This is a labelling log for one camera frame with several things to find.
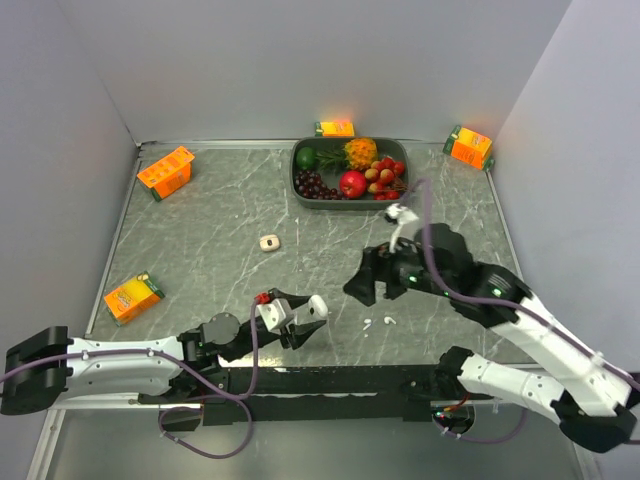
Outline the white earbuds charging case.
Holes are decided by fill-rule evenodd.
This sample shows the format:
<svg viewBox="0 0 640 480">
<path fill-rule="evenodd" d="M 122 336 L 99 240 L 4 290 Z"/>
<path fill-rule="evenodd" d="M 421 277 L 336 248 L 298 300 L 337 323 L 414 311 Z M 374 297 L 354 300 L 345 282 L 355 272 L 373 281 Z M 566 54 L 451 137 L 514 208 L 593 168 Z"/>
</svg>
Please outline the white earbuds charging case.
<svg viewBox="0 0 640 480">
<path fill-rule="evenodd" d="M 326 302 L 320 295 L 312 295 L 307 302 L 309 314 L 317 320 L 327 320 L 329 310 Z"/>
</svg>

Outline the pink earbuds charging case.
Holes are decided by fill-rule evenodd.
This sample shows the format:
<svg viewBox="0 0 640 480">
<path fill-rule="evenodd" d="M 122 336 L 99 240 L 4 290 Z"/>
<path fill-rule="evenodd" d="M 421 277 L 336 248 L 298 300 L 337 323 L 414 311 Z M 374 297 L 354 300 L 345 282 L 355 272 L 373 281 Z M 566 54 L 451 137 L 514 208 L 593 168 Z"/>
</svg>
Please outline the pink earbuds charging case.
<svg viewBox="0 0 640 480">
<path fill-rule="evenodd" d="M 276 234 L 268 234 L 259 239 L 259 247 L 263 252 L 274 252 L 281 247 L 281 242 Z"/>
</svg>

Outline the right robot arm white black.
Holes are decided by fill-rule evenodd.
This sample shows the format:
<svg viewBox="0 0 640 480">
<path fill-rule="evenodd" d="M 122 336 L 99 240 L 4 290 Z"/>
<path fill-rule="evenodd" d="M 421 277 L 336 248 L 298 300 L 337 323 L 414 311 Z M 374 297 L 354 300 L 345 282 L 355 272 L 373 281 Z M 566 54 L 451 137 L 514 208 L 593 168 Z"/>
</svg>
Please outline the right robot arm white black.
<svg viewBox="0 0 640 480">
<path fill-rule="evenodd" d="M 447 298 L 457 313 L 508 340 L 545 371 L 528 373 L 453 346 L 440 357 L 431 381 L 440 395 L 486 395 L 519 405 L 595 453 L 630 443 L 638 377 L 616 373 L 597 358 L 509 270 L 475 261 L 463 236 L 448 225 L 431 225 L 428 243 L 398 238 L 364 248 L 343 291 L 372 306 L 376 283 L 384 284 L 389 300 L 408 290 Z"/>
</svg>

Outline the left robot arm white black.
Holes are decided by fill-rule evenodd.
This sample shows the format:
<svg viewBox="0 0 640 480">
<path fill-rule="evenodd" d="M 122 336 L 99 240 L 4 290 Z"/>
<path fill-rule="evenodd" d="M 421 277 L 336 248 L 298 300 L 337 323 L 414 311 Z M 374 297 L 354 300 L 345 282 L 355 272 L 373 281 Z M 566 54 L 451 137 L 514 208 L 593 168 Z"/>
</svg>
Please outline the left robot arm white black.
<svg viewBox="0 0 640 480">
<path fill-rule="evenodd" d="M 140 342 L 72 338 L 65 326 L 44 329 L 11 347 L 1 376 L 1 412 L 27 415 L 77 397 L 137 394 L 158 402 L 184 402 L 197 389 L 218 393 L 224 362 L 259 359 L 260 348 L 300 348 L 328 319 L 319 295 L 271 289 L 259 294 L 250 318 L 221 312 L 179 335 Z"/>
</svg>

